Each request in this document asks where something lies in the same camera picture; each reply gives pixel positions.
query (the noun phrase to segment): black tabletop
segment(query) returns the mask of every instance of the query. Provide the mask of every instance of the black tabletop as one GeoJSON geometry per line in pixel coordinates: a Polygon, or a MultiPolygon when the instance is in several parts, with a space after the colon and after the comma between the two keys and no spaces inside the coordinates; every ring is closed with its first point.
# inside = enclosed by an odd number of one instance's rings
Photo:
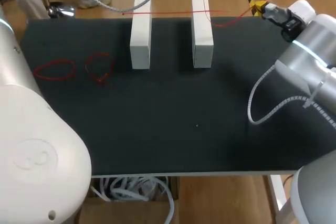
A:
{"type": "MultiPolygon", "coordinates": [[[[191,20],[153,19],[150,70],[132,70],[131,24],[39,20],[29,23],[21,43],[32,70],[55,59],[75,62],[71,79],[36,81],[85,142],[93,175],[295,170],[336,149],[334,130],[300,102],[262,125],[248,123],[254,83],[288,47],[271,23],[251,17],[213,27],[212,67],[193,69],[191,20]],[[114,62],[103,85],[85,71],[97,52],[109,53],[114,62]]],[[[104,72],[109,64],[103,61],[92,61],[90,71],[104,72]]],[[[53,66],[43,74],[64,71],[67,66],[53,66]]],[[[253,117],[296,94],[301,93],[273,72],[255,94],[253,117]]]]}

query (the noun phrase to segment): table leg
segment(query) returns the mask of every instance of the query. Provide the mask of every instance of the table leg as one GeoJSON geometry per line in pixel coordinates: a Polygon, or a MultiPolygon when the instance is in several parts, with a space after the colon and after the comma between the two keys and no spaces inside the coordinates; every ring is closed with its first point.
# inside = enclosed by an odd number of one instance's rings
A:
{"type": "Polygon", "coordinates": [[[295,220],[290,198],[284,204],[282,209],[276,214],[276,224],[291,224],[295,220]]]}

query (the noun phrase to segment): red string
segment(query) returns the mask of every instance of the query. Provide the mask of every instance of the red string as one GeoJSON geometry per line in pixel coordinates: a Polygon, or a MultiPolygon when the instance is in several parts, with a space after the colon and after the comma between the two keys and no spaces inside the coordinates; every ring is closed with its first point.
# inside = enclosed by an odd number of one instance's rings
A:
{"type": "Polygon", "coordinates": [[[37,67],[34,69],[33,71],[33,75],[35,77],[38,77],[40,79],[44,79],[44,80],[48,80],[48,81],[64,81],[69,79],[70,77],[72,77],[75,74],[76,71],[76,66],[75,63],[72,60],[67,60],[67,59],[58,59],[58,60],[53,60],[51,62],[48,62],[40,67],[37,67]],[[41,76],[40,74],[38,74],[39,71],[41,71],[42,69],[49,67],[51,65],[54,64],[71,64],[72,66],[72,70],[70,71],[70,73],[68,73],[66,76],[63,77],[47,77],[47,76],[41,76]]]}
{"type": "Polygon", "coordinates": [[[209,20],[209,22],[211,24],[213,24],[215,27],[228,27],[228,26],[236,23],[237,21],[239,21],[246,13],[248,13],[253,8],[254,8],[254,6],[250,7],[249,9],[247,9],[246,11],[244,11],[242,14],[240,14],[238,17],[236,17],[234,20],[231,20],[231,21],[229,21],[227,23],[223,23],[223,24],[217,24],[217,23],[211,21],[210,18],[208,17],[208,15],[207,15],[207,13],[205,13],[205,16],[207,17],[207,19],[209,20]]]}
{"type": "Polygon", "coordinates": [[[110,73],[112,73],[113,71],[113,63],[111,63],[111,68],[110,68],[110,72],[105,73],[101,78],[98,78],[97,76],[95,76],[93,73],[90,73],[89,69],[88,69],[88,65],[94,60],[95,57],[110,57],[110,55],[106,52],[98,52],[94,55],[91,55],[85,62],[85,70],[88,73],[88,75],[95,80],[96,82],[98,82],[99,84],[102,84],[106,78],[110,75],[110,73]]]}
{"type": "Polygon", "coordinates": [[[133,12],[127,12],[127,13],[122,13],[122,15],[125,15],[125,14],[136,15],[136,14],[223,13],[223,12],[228,13],[229,11],[227,11],[227,10],[190,10],[190,11],[185,11],[185,12],[149,12],[149,13],[133,13],[133,12]]]}

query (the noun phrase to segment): red rubber band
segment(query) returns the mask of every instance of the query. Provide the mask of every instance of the red rubber band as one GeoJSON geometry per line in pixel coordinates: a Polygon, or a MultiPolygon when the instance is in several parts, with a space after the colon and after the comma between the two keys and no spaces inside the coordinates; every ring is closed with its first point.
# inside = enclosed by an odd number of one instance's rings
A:
{"type": "Polygon", "coordinates": [[[40,67],[37,67],[34,69],[33,71],[33,75],[35,77],[38,77],[40,79],[43,79],[43,80],[48,80],[48,81],[64,81],[64,80],[67,80],[69,79],[70,77],[72,77],[74,74],[75,74],[75,71],[76,71],[76,66],[75,66],[75,63],[72,61],[72,60],[67,60],[67,59],[58,59],[58,60],[52,60],[40,67]],[[70,73],[68,73],[66,76],[63,76],[63,77],[47,77],[47,76],[42,76],[40,74],[38,74],[39,71],[41,71],[42,69],[46,68],[46,67],[49,67],[51,65],[54,65],[54,64],[71,64],[72,65],[72,70],[70,71],[70,73]]]}
{"type": "Polygon", "coordinates": [[[89,69],[88,69],[88,65],[91,63],[91,61],[95,58],[95,57],[110,57],[110,55],[106,52],[98,52],[94,55],[91,55],[85,62],[85,70],[88,73],[88,75],[95,80],[96,82],[98,82],[99,84],[103,83],[106,78],[108,76],[110,76],[110,74],[113,72],[113,63],[111,63],[111,69],[110,72],[105,73],[101,78],[96,77],[93,73],[90,73],[89,69]]]}

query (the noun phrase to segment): yellow black caution tape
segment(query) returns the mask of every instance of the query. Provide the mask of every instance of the yellow black caution tape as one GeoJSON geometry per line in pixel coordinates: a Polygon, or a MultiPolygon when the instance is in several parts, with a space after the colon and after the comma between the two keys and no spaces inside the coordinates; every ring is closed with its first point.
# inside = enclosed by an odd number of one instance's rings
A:
{"type": "Polygon", "coordinates": [[[252,16],[257,17],[258,16],[258,12],[257,12],[257,10],[255,8],[255,2],[254,2],[254,0],[248,0],[248,4],[251,7],[252,16]]]}

